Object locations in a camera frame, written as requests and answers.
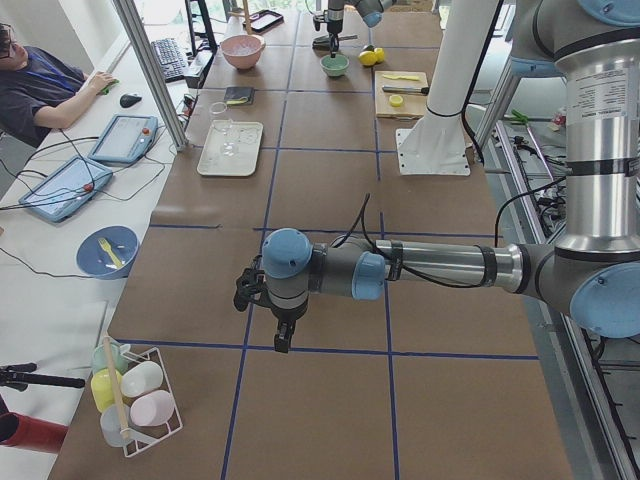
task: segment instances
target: hand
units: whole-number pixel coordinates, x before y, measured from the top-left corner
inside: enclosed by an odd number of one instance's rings
[[[110,73],[97,72],[91,80],[89,80],[88,87],[96,92],[96,95],[102,91],[105,87],[111,85],[116,79]]]

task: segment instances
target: pink cup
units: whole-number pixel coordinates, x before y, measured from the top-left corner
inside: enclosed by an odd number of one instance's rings
[[[166,390],[155,390],[136,399],[131,405],[131,421],[141,427],[166,423],[175,410],[173,396]]]

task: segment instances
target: yellow cup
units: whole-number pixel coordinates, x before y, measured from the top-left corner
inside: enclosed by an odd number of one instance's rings
[[[118,378],[118,385],[120,385],[122,375],[117,370],[116,377]],[[93,378],[91,379],[91,393],[93,394],[93,401],[96,402],[96,408],[100,413],[115,403],[108,369],[105,368],[93,374]]]

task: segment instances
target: wine glass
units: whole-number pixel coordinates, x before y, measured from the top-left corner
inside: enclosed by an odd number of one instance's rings
[[[224,140],[220,146],[220,154],[230,157],[238,153],[238,146],[231,139],[233,130],[233,120],[229,117],[227,104],[224,102],[215,102],[209,107],[209,116],[213,129],[222,133]]]

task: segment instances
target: wooden stick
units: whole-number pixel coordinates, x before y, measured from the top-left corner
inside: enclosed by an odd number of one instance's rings
[[[130,431],[129,423],[127,422],[127,412],[124,410],[124,402],[122,401],[122,392],[120,391],[120,385],[118,385],[118,375],[116,375],[116,366],[113,361],[113,353],[111,352],[111,337],[105,335],[102,339],[102,349],[104,350],[104,356],[107,359],[107,368],[109,369],[109,381],[111,382],[111,391],[113,392],[113,398],[116,401],[116,410],[118,410],[118,421],[120,422],[120,435],[124,440],[129,440]]]
[[[242,8],[244,9],[244,23],[247,27],[247,35],[253,35],[253,28],[251,28],[251,15],[249,15],[249,0],[242,0]]]

